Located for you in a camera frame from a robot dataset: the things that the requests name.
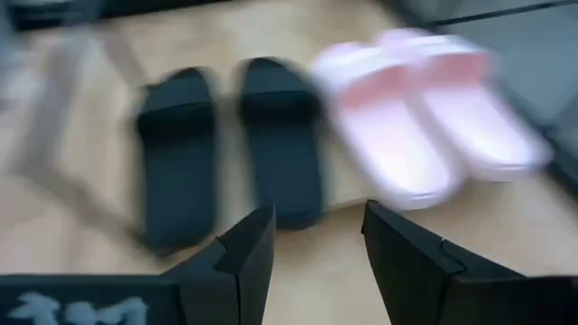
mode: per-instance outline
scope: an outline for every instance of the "slide sandal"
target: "slide sandal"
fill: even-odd
[[[319,105],[309,82],[279,59],[256,58],[247,64],[239,113],[258,203],[275,204],[280,229],[307,228],[321,217]]]
[[[363,230],[392,324],[574,324],[575,276],[525,277],[375,201]]]
[[[406,58],[422,112],[484,181],[513,181],[546,165],[545,142],[488,87],[490,53],[453,35],[383,32],[383,49]]]
[[[200,243],[216,215],[216,117],[198,68],[149,86],[136,118],[144,164],[144,241],[162,254]]]
[[[462,184],[458,166],[422,128],[406,102],[407,67],[379,48],[337,44],[313,68],[327,116],[395,209],[424,209]]]
[[[164,274],[3,275],[2,324],[261,324],[274,235],[261,208]]]

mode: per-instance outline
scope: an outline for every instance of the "wooden floor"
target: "wooden floor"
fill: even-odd
[[[219,107],[223,203],[218,232],[253,208],[244,138],[231,105],[239,62],[278,56],[307,70],[332,43],[368,41],[399,25],[371,0],[236,1],[117,22],[149,82],[188,66],[208,66],[218,76],[219,92],[226,98]],[[42,76],[42,54],[60,35],[48,31],[31,36],[31,55],[40,59],[36,74],[14,86],[16,93],[33,92]],[[127,123],[138,93],[113,70],[99,38],[89,42],[79,95],[54,165],[95,193],[98,205],[114,218],[135,223],[135,147]],[[14,100],[15,109],[0,116],[0,153],[12,144],[7,136],[20,125],[15,121],[25,125],[28,96],[20,97]],[[276,237],[265,324],[387,324],[359,233],[360,202],[375,192],[340,141],[325,127],[321,130],[330,206],[319,225]],[[0,272],[156,274],[175,263],[154,260],[107,225],[90,226],[74,205],[14,176],[2,179],[0,193]],[[537,175],[510,184],[471,182],[451,202],[406,216],[523,274],[578,274],[577,211],[545,175]]]

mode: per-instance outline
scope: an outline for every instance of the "pink slipper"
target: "pink slipper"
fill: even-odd
[[[407,108],[407,72],[357,43],[330,47],[313,67],[327,116],[380,197],[396,209],[424,209],[449,199],[462,176]]]
[[[378,44],[412,67],[416,111],[440,129],[474,177],[513,181],[550,161],[545,142],[488,88],[488,51],[458,36],[414,29],[383,32]]]

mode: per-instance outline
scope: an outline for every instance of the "black slipper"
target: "black slipper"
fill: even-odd
[[[276,59],[247,65],[240,115],[247,131],[259,205],[275,204],[277,227],[302,229],[322,213],[316,117],[310,83]]]
[[[165,274],[0,276],[2,324],[261,324],[274,235],[263,208]]]
[[[572,276],[527,278],[375,201],[366,205],[363,233],[392,324],[578,321],[578,291]]]
[[[172,252],[194,246],[216,215],[216,117],[199,69],[148,87],[136,119],[144,163],[144,241]]]

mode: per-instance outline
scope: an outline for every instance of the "printed number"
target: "printed number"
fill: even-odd
[[[57,312],[61,303],[57,300],[37,292],[25,293],[19,300],[24,304],[10,311],[9,318],[32,320],[33,325],[59,325]],[[117,325],[122,320],[126,320],[126,325],[146,325],[146,310],[143,300],[136,297],[97,311],[90,302],[72,302],[66,306],[64,320],[74,325]]]

